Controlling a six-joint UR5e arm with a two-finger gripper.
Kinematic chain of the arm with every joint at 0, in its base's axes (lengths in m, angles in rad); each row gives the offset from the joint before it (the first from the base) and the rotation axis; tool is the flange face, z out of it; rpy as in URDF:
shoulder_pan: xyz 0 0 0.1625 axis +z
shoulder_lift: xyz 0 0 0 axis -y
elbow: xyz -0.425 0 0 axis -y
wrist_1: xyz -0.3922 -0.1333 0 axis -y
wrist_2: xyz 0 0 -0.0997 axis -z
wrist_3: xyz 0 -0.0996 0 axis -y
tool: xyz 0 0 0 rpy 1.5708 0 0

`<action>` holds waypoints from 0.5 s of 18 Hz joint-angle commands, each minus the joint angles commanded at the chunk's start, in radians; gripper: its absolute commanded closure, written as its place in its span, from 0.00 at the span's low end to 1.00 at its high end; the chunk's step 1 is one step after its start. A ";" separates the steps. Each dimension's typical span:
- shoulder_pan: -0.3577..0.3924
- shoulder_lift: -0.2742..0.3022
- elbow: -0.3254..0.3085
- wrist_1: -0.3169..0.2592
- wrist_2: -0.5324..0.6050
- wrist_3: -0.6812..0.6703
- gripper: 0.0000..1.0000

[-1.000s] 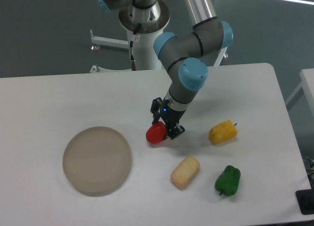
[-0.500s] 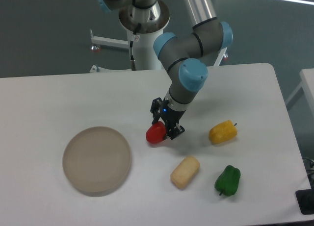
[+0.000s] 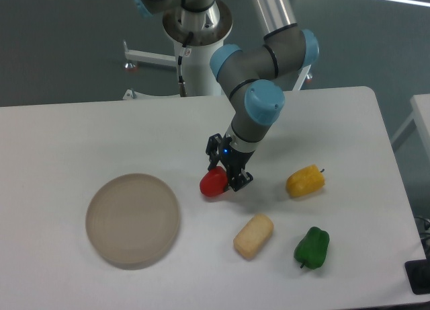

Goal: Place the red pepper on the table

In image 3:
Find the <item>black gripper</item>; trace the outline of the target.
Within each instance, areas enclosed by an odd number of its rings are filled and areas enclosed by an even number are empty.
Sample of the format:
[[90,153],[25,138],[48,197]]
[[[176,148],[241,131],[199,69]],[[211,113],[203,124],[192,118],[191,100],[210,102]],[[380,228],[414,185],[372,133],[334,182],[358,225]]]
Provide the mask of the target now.
[[219,133],[210,136],[206,155],[209,157],[208,171],[214,169],[219,162],[225,167],[227,175],[225,192],[229,190],[237,192],[253,181],[253,176],[245,171],[253,152],[243,153],[234,149],[230,136],[222,137]]

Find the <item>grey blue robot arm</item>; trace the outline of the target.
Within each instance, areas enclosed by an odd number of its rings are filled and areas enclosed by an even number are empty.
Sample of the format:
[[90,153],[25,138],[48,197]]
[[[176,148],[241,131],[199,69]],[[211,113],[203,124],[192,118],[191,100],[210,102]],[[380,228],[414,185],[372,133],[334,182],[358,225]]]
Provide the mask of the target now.
[[175,47],[174,56],[142,54],[140,60],[174,67],[183,97],[196,94],[205,81],[216,81],[234,108],[227,131],[208,139],[201,193],[215,197],[244,188],[253,179],[246,164],[285,103],[275,80],[294,71],[307,74],[319,55],[315,35],[298,27],[289,0],[251,0],[264,36],[262,46],[249,52],[225,43],[232,16],[221,0],[133,2],[143,17],[162,14]]

